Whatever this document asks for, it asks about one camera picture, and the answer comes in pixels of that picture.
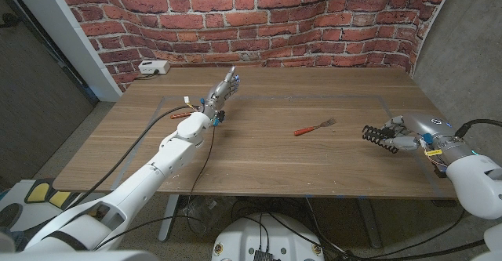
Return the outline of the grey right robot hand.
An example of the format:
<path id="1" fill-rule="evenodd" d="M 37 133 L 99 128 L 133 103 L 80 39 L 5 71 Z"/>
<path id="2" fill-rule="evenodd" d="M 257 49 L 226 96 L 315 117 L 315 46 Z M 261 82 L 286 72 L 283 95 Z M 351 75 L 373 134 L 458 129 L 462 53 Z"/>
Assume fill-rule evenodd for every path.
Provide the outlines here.
<path id="1" fill-rule="evenodd" d="M 430 114 L 406 113 L 392 118 L 382 127 L 392 135 L 381 143 L 399 150 L 416 150 L 425 142 L 425 150 L 440 150 L 438 160 L 448 166 L 455 160 L 474 155 L 471 148 L 460 138 L 455 137 L 455 128 L 446 120 Z"/>

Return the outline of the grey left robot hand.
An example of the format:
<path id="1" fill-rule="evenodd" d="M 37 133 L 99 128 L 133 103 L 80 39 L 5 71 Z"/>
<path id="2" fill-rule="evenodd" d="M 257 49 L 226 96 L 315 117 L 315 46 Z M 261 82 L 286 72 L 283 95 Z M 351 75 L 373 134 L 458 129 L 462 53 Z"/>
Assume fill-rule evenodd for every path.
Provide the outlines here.
<path id="1" fill-rule="evenodd" d="M 235 74 L 235 66 L 232 66 L 224 80 L 210 89 L 199 111 L 213 118 L 223 108 L 225 101 L 238 90 L 239 82 L 239 76 Z"/>

